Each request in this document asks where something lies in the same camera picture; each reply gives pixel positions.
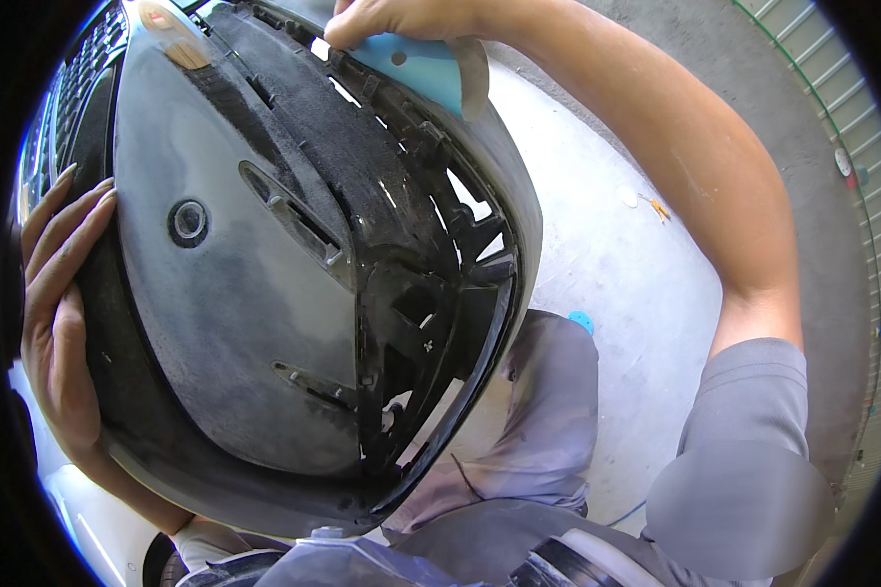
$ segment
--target concrete floor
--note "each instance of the concrete floor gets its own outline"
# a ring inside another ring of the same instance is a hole
[[[787,184],[798,230],[809,362],[811,461],[838,482],[858,428],[870,344],[858,223],[833,148],[780,57],[728,0],[587,0],[718,92],[761,138]],[[588,312],[600,352],[600,425],[589,518],[643,499],[674,458],[714,332],[717,276],[676,217],[662,224],[621,187],[656,196],[616,137],[524,56],[488,43],[490,98],[525,158],[545,219],[532,307]],[[448,452],[470,458],[503,428],[495,382]],[[639,510],[618,528],[638,534]]]

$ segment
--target grille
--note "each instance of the grille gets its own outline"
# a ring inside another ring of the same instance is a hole
[[[55,111],[55,161],[59,168],[65,160],[82,104],[91,91],[94,79],[123,52],[127,44],[124,13],[115,4],[84,35],[78,53],[64,65]]]

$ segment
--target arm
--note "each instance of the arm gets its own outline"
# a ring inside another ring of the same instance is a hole
[[[100,412],[85,361],[82,296],[72,283],[108,225],[116,195],[99,183],[54,216],[72,182],[64,171],[33,210],[21,234],[26,268],[23,366],[52,435],[72,463],[164,534],[176,534],[192,514],[131,477],[98,440]]]
[[[337,49],[391,31],[525,53],[620,137],[718,272],[709,358],[760,337],[802,349],[783,181],[740,116],[667,54],[574,0],[342,0],[336,11],[326,40]]]

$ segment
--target blue cable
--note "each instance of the blue cable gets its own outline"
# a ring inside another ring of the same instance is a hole
[[[615,521],[615,522],[611,522],[611,523],[609,523],[609,524],[605,524],[605,525],[606,525],[607,527],[609,527],[609,528],[612,528],[612,527],[616,526],[617,524],[619,524],[619,523],[622,522],[623,520],[625,520],[625,519],[629,518],[630,516],[632,516],[634,513],[636,513],[636,510],[640,509],[640,508],[643,507],[644,505],[646,505],[646,500],[645,500],[645,499],[642,500],[642,501],[640,501],[640,504],[637,505],[634,509],[629,510],[628,512],[626,512],[625,514],[623,514],[623,517],[622,517],[621,519],[618,519],[618,520]]]

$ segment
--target hand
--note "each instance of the hand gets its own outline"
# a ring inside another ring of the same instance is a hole
[[[503,10],[524,0],[336,0],[324,40],[333,49],[355,47],[380,33],[424,41],[488,38]]]
[[[85,360],[82,295],[72,279],[116,203],[114,181],[108,179],[52,216],[69,192],[74,168],[59,175],[21,232],[23,368],[46,422],[70,458],[90,450],[101,429]]]

